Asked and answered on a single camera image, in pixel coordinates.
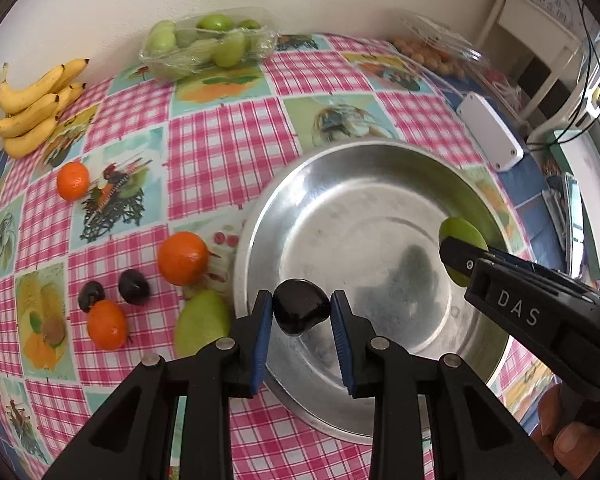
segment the plastic container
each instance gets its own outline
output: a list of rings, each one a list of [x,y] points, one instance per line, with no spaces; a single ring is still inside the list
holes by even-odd
[[[198,27],[205,18],[210,23],[202,25],[209,28]],[[139,59],[156,79],[173,82],[216,66],[266,59],[277,40],[278,29],[266,9],[221,9],[156,23],[144,38]]]
[[[489,61],[460,34],[441,23],[409,10],[392,12],[399,37],[391,38],[405,56],[440,76],[458,80],[466,78],[466,63],[485,69]]]

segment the banana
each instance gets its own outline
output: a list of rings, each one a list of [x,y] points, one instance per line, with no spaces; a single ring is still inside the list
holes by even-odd
[[[76,59],[72,59],[69,63],[65,63],[62,77],[55,85],[53,85],[50,92],[57,93],[59,90],[67,86],[71,81],[78,77],[78,74],[82,72],[88,64],[89,59],[86,57],[78,57]]]
[[[58,106],[56,107],[56,111],[53,113],[53,115],[62,115],[62,112],[64,112],[70,104],[72,104],[78,97],[82,95],[85,86],[87,86],[87,83],[73,83],[69,86],[65,86],[61,91],[59,91],[58,97],[60,100],[58,101]]]
[[[56,94],[46,94],[23,112],[0,119],[0,136],[10,139],[38,126],[50,115],[54,115],[59,100],[60,98]]]
[[[52,68],[32,85],[24,90],[14,90],[7,83],[8,63],[2,66],[2,82],[0,83],[0,108],[6,114],[17,114],[31,106],[44,94],[52,93],[51,88],[60,80],[64,73],[64,65]]]
[[[3,139],[2,147],[7,155],[13,158],[27,156],[29,153],[35,152],[40,144],[50,137],[57,124],[58,116],[49,117],[21,137]]]

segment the tablecloth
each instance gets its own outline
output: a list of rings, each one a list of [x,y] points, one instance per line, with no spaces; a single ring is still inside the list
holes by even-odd
[[[14,467],[17,461],[24,474],[40,478],[144,352],[174,358],[172,329],[189,291],[160,277],[160,243],[178,230],[203,237],[213,254],[204,285],[230,303],[232,257],[250,204],[277,170],[324,142],[373,135],[431,150],[461,168],[494,206],[514,253],[531,257],[499,177],[444,94],[388,53],[388,44],[376,45],[285,36],[260,65],[175,85],[135,66],[91,86],[35,154],[0,163],[0,442],[16,457]],[[98,211],[91,195],[64,202],[55,179],[69,160],[90,168],[98,192],[116,171],[132,184],[117,192],[116,208]],[[143,308],[124,305],[117,291],[129,267],[150,282],[152,299]],[[77,295],[92,279],[128,316],[130,340],[119,351],[101,352],[87,336]],[[42,357],[27,346],[34,337],[25,293],[31,286],[44,290],[66,320],[67,338],[52,365],[38,366]],[[549,374],[514,343],[493,389],[520,415],[526,397],[516,392],[534,376]],[[266,387],[253,400],[232,399],[230,423],[240,479],[368,474],[369,447],[313,430]],[[424,452],[429,479],[429,442]],[[174,478],[178,456],[176,438]]]

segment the metal bowl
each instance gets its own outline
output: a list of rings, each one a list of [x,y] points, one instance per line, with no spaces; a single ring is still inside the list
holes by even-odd
[[[328,296],[344,290],[353,312],[368,317],[378,335],[428,358],[455,352],[489,383],[510,338],[446,274],[438,228],[448,216],[464,217],[489,245],[509,249],[480,193],[424,150],[356,140],[304,156],[276,175],[247,220],[235,262],[236,314],[246,315],[262,288],[304,278]],[[373,399],[347,395],[330,323],[289,337],[274,322],[267,370],[267,386],[310,426],[371,443]]]

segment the cable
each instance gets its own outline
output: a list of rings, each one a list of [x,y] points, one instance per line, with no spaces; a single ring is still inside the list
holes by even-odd
[[[571,142],[572,140],[577,139],[579,136],[581,136],[582,134],[584,134],[587,131],[589,131],[589,128],[592,127],[593,123],[595,123],[597,120],[598,120],[598,118],[596,117],[589,124],[587,124],[587,126],[585,128],[583,128],[577,134],[575,134],[573,137],[570,137],[567,140],[560,141],[556,137],[556,139],[553,142],[549,142],[547,144],[544,144],[541,148],[533,148],[533,149],[529,150],[529,152],[530,153],[533,153],[533,152],[542,152],[543,150],[548,150],[551,146],[557,146],[558,144],[566,144],[567,142]]]
[[[598,57],[598,52],[596,51],[596,47],[593,44],[593,40],[591,39],[591,35],[589,33],[589,29],[587,28],[587,24],[584,21],[584,2],[581,0],[576,0],[578,2],[578,9],[580,10],[580,17],[582,18],[582,25],[584,26],[584,31],[587,35],[587,40],[589,41],[589,51],[593,49],[593,54],[596,56],[596,62],[598,63],[598,68],[600,69],[600,58]]]
[[[589,31],[587,30],[587,25],[584,23],[584,2],[580,2],[579,4],[579,8],[580,8],[580,13],[583,16],[583,20],[582,20],[582,25],[584,26],[584,29],[587,33],[587,38],[589,38]],[[580,115],[580,111],[582,110],[582,105],[584,104],[585,101],[585,96],[587,94],[587,86],[589,86],[589,75],[591,73],[591,51],[592,51],[592,41],[587,41],[587,44],[589,45],[589,56],[587,57],[587,73],[585,75],[585,85],[584,85],[584,90],[582,91],[582,97],[580,98],[580,104],[578,105],[578,109],[574,112],[573,114],[573,118],[571,119],[571,121],[569,122],[569,124],[567,124],[564,128],[563,131],[561,131],[561,133],[555,137],[554,140],[552,140],[552,142],[549,143],[545,143],[545,142],[529,142],[527,143],[528,146],[542,146],[542,148],[540,148],[539,150],[534,150],[531,149],[529,150],[530,152],[537,152],[546,148],[550,148],[551,146],[555,145],[555,144],[560,144],[560,139],[571,129],[571,127],[575,124],[576,119],[578,118],[578,116]]]

